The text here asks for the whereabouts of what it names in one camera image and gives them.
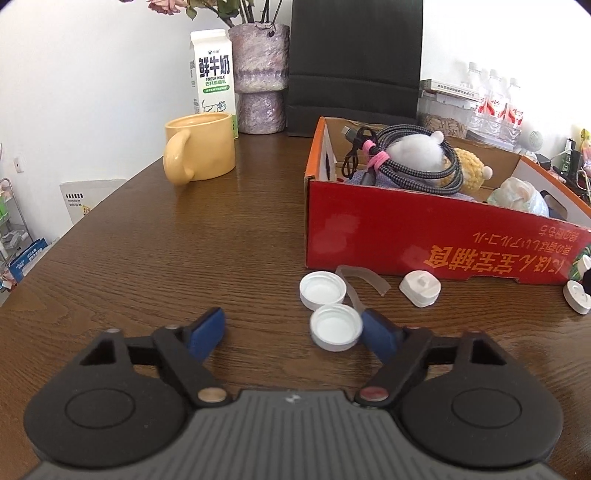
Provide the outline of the white bottle cap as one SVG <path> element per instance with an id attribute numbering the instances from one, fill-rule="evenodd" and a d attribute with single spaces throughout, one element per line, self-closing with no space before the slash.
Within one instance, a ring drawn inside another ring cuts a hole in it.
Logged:
<path id="1" fill-rule="evenodd" d="M 344 304 L 325 305 L 311 314 L 311 339 L 329 352 L 353 348 L 363 333 L 363 320 L 355 309 Z"/>
<path id="2" fill-rule="evenodd" d="M 346 296 L 346 282 L 329 271 L 315 271 L 304 275 L 300 285 L 301 303 L 311 311 L 325 305 L 341 304 Z"/>

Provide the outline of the translucent plastic bag bundle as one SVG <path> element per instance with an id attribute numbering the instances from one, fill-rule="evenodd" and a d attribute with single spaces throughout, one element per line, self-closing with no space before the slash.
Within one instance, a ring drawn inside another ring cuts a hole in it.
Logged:
<path id="1" fill-rule="evenodd" d="M 549 217 L 549 207 L 541 193 L 528 181 L 509 177 L 496 188 L 486 203 L 523 213 Z"/>

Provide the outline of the red orange cardboard box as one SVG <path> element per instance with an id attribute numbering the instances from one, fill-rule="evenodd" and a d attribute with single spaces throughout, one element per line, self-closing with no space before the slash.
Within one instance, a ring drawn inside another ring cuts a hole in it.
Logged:
<path id="1" fill-rule="evenodd" d="M 342 129 L 352 121 L 318 120 L 304 174 L 304 264 L 334 270 L 366 267 L 379 274 L 427 270 L 440 279 L 515 279 L 562 284 L 590 252 L 590 208 L 541 166 L 516 153 L 453 138 L 494 176 L 470 200 L 358 186 L 342 181 L 349 150 Z M 486 204 L 509 177 L 530 182 L 555 201 L 557 218 Z"/>

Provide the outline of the white paper leaflet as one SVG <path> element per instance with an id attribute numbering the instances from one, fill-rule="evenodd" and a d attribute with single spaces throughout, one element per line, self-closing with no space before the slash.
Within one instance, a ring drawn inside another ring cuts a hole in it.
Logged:
<path id="1" fill-rule="evenodd" d="M 79 222 L 125 182 L 125 179 L 104 179 L 71 181 L 60 184 L 60 191 L 71 222 L 73 224 Z"/>

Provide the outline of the yellow knitted plush toy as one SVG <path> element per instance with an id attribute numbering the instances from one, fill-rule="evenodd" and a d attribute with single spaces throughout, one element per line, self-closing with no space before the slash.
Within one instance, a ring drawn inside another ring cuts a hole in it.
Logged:
<path id="1" fill-rule="evenodd" d="M 491 180 L 493 169 L 485 165 L 474 153 L 461 149 L 454 149 L 456 156 L 461 164 L 464 182 L 460 192 L 464 195 L 473 195 L 477 193 L 483 184 Z"/>

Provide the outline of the white cat plush toy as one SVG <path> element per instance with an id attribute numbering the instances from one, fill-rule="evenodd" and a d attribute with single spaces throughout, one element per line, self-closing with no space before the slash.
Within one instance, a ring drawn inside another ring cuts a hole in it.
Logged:
<path id="1" fill-rule="evenodd" d="M 391 144 L 386 152 L 395 163 L 413 173 L 439 173 L 446 166 L 444 139 L 441 131 L 411 134 Z"/>

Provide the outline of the yellow ceramic mug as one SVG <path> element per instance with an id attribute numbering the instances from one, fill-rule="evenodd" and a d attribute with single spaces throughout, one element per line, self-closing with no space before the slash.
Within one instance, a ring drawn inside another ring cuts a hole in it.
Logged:
<path id="1" fill-rule="evenodd" d="M 163 169 L 174 185 L 221 177 L 235 169 L 235 133 L 228 113 L 201 113 L 165 124 Z"/>

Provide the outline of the white round plastic piece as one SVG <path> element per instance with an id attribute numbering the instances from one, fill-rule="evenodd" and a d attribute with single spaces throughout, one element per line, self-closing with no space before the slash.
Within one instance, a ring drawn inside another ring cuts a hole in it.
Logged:
<path id="1" fill-rule="evenodd" d="M 563 287 L 563 296 L 567 304 L 579 315 L 585 316 L 591 311 L 591 296 L 581 283 L 569 280 Z"/>

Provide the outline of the blue white booklet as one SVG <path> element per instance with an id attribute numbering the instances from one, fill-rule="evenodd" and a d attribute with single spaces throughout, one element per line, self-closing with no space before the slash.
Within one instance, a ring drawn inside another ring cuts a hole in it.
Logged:
<path id="1" fill-rule="evenodd" d="M 37 239 L 11 261 L 9 271 L 17 283 L 23 280 L 25 276 L 24 269 L 47 248 L 48 244 L 45 238 Z"/>

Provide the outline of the clear jar of seeds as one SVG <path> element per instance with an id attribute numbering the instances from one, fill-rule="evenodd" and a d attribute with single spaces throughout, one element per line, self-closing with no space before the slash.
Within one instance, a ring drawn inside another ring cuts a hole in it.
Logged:
<path id="1" fill-rule="evenodd" d="M 441 131 L 446 137 L 465 139 L 471 115 L 470 109 L 431 98 L 421 98 L 418 103 L 419 123 L 431 131 Z"/>

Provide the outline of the right water bottle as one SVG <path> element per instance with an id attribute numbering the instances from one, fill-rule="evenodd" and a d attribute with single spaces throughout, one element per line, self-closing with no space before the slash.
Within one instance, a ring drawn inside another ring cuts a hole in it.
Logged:
<path id="1" fill-rule="evenodd" d="M 499 138 L 511 146 L 516 144 L 517 138 L 522 130 L 523 107 L 522 89 L 516 79 L 512 78 L 507 87 L 506 105 L 502 114 L 499 132 Z"/>

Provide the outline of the water bottle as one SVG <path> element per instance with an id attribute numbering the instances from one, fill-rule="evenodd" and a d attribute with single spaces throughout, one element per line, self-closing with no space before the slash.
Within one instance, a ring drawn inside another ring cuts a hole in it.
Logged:
<path id="1" fill-rule="evenodd" d="M 499 139 L 506 106 L 503 80 L 495 70 L 485 71 L 474 62 L 469 65 L 469 79 L 477 96 L 469 129 L 482 136 Z"/>
<path id="2" fill-rule="evenodd" d="M 512 78 L 507 87 L 506 105 L 502 114 L 499 132 L 499 138 L 511 146 L 516 144 L 517 138 L 522 130 L 523 107 L 522 89 L 516 79 Z"/>

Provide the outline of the white robot figurine speaker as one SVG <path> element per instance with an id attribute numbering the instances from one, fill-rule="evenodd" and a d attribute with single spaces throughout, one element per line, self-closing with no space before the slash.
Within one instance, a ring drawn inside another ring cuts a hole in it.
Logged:
<path id="1" fill-rule="evenodd" d="M 544 141 L 539 130 L 523 131 L 522 136 L 523 146 L 527 151 L 538 153 L 542 149 Z"/>

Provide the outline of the white green milk carton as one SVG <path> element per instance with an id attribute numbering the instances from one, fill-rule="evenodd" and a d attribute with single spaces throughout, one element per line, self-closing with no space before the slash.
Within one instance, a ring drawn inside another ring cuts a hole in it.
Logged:
<path id="1" fill-rule="evenodd" d="M 229 114 L 233 135 L 238 138 L 235 74 L 228 31 L 211 29 L 191 32 L 189 52 L 194 112 Z"/>

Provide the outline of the left water bottle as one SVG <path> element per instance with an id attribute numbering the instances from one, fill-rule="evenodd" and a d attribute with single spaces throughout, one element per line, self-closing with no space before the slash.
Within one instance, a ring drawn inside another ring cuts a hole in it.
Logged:
<path id="1" fill-rule="evenodd" d="M 474 62 L 469 65 L 469 79 L 477 96 L 469 129 L 482 136 L 499 139 L 506 106 L 503 80 L 495 70 L 485 71 Z"/>

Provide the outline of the white flat box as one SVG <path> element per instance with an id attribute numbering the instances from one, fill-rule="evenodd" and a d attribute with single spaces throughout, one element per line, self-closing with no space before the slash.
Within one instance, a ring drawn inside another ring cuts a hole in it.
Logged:
<path id="1" fill-rule="evenodd" d="M 420 82 L 420 87 L 423 90 L 428 91 L 430 93 L 448 95 L 451 97 L 474 102 L 481 99 L 481 97 L 476 92 L 470 89 L 449 85 L 444 82 L 433 79 L 422 80 Z"/>

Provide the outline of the black paper shopping bag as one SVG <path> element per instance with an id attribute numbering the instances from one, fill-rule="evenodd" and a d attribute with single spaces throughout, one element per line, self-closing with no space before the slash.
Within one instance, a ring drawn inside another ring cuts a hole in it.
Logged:
<path id="1" fill-rule="evenodd" d="M 295 0 L 288 135 L 311 137 L 321 117 L 415 123 L 423 6 L 417 0 Z"/>

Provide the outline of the purple textured vase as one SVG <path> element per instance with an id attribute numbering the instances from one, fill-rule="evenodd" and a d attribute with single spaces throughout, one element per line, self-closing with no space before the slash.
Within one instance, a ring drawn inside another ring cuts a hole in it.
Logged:
<path id="1" fill-rule="evenodd" d="M 267 135 L 286 128 L 284 91 L 288 86 L 290 27 L 245 23 L 228 30 L 232 46 L 238 131 Z"/>

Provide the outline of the dried pink rose bouquet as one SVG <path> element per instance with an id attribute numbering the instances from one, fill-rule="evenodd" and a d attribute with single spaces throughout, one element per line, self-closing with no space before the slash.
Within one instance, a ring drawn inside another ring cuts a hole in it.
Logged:
<path id="1" fill-rule="evenodd" d="M 184 12 L 188 18 L 197 18 L 199 10 L 212 12 L 228 28 L 236 26 L 235 18 L 242 24 L 276 23 L 283 1 L 266 0 L 259 14 L 256 14 L 256 2 L 252 0 L 148 0 L 149 10 L 172 16 Z"/>

